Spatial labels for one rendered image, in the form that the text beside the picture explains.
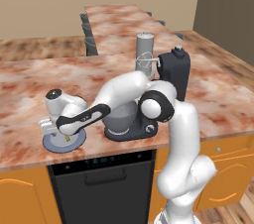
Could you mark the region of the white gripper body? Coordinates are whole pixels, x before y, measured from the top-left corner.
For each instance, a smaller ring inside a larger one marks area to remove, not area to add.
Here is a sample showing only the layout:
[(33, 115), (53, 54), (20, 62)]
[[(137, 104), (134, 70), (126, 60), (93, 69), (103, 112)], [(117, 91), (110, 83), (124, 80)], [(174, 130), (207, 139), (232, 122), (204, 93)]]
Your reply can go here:
[(50, 137), (64, 137), (50, 118), (40, 120), (39, 127), (44, 136), (49, 135)]

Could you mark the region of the grey mixer bowl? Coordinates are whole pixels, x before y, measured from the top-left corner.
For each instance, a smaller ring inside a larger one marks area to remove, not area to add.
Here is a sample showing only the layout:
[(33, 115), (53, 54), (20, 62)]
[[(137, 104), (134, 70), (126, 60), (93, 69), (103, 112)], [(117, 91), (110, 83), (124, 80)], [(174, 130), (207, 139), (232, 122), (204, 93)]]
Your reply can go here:
[(102, 119), (105, 128), (113, 135), (124, 135), (133, 124), (137, 114), (137, 103), (128, 102), (115, 108), (109, 115)]

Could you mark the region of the black stand mixer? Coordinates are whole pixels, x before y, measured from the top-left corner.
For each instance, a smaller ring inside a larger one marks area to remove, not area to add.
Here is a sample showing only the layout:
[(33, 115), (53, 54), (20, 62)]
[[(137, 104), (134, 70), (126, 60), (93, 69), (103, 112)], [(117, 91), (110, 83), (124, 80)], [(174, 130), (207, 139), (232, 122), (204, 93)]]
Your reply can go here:
[(189, 54), (181, 47), (175, 46), (169, 53), (158, 56), (157, 72), (160, 76), (154, 80), (156, 86), (149, 89), (138, 101), (135, 120), (124, 135), (113, 135), (106, 128), (105, 136), (116, 142), (138, 140), (153, 137), (158, 132), (159, 122), (168, 122), (175, 114), (174, 100), (170, 101), (166, 94), (158, 89), (163, 85), (164, 90), (174, 87), (178, 101), (184, 101), (188, 88), (191, 69)]

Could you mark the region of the grey-blue round plate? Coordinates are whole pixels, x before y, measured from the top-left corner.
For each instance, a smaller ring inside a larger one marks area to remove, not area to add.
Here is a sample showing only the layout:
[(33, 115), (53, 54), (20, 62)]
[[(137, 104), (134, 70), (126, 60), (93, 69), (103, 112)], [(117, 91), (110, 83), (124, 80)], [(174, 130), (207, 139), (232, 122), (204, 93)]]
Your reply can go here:
[(50, 137), (46, 135), (43, 137), (43, 146), (46, 150), (57, 153), (64, 154), (70, 153), (77, 148), (79, 148), (86, 139), (86, 133), (84, 130), (79, 131), (77, 134), (69, 136), (70, 141), (66, 141), (65, 135), (62, 137)]

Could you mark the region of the orange cupboard door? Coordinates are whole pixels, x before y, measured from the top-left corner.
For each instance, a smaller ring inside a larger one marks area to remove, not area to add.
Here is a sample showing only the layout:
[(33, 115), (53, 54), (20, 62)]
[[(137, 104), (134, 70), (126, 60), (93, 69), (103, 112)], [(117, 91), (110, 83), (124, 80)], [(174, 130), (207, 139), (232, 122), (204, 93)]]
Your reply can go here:
[[(193, 208), (194, 211), (216, 208), (218, 206), (239, 202), (251, 177), (254, 175), (254, 154), (238, 158), (217, 160), (214, 163), (217, 168), (217, 174), (206, 185), (196, 200)], [(237, 195), (226, 201), (209, 201), (210, 198), (226, 197), (232, 193), (237, 193)]]
[(46, 167), (0, 172), (0, 179), (32, 183), (0, 184), (0, 224), (62, 224)]

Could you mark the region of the black dishwasher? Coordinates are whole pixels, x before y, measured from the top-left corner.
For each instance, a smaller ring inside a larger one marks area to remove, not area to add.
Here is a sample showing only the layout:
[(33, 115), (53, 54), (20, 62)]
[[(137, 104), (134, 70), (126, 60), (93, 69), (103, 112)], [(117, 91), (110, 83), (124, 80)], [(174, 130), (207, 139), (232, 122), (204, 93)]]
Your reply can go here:
[[(62, 224), (147, 224), (155, 156), (148, 150), (49, 166)], [(85, 184), (87, 173), (114, 168), (126, 178)]]

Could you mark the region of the narrow orange cupboard panel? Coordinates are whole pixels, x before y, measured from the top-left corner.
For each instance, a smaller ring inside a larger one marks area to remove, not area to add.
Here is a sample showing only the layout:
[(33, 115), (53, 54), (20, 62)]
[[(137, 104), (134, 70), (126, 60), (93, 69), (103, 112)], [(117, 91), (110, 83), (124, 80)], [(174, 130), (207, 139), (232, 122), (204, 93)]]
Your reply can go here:
[(167, 202), (167, 199), (161, 195), (159, 189), (157, 188), (157, 176), (165, 166), (168, 154), (168, 147), (160, 148), (156, 151), (148, 224), (153, 224), (155, 218), (164, 209)]

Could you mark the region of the grey cylindrical canister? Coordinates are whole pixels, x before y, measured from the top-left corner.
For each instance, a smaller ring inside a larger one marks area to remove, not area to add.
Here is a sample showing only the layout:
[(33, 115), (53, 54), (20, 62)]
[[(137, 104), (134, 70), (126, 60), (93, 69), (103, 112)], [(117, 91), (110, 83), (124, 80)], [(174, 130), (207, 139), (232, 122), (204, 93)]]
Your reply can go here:
[(148, 77), (152, 76), (154, 36), (143, 32), (137, 35), (136, 70), (143, 71)]

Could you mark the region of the orange drawer front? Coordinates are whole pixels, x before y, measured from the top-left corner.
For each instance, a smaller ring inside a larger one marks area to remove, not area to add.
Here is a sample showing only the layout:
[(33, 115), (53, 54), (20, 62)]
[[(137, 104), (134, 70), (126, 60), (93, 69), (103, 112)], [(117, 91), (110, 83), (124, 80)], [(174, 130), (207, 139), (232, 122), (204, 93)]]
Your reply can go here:
[(254, 154), (254, 135), (243, 135), (200, 143), (200, 153), (213, 160), (225, 160)]

